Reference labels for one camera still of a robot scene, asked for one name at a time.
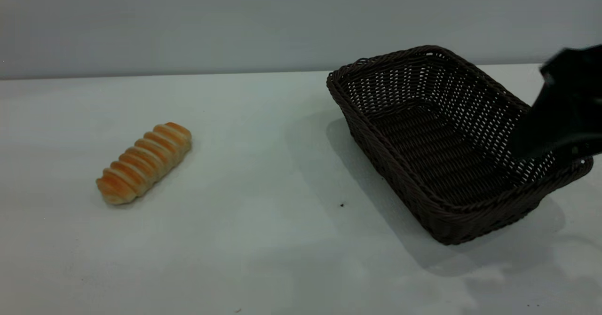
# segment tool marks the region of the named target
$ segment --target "bread roll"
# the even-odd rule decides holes
[[[157,125],[105,168],[96,185],[109,204],[132,202],[180,163],[191,144],[192,135],[186,128],[174,122]]]

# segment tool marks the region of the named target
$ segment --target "tabletop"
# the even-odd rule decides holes
[[[482,66],[527,103],[535,64]],[[433,240],[349,135],[327,72],[0,81],[3,314],[602,314],[602,167],[523,220]],[[133,204],[103,168],[193,148]]]

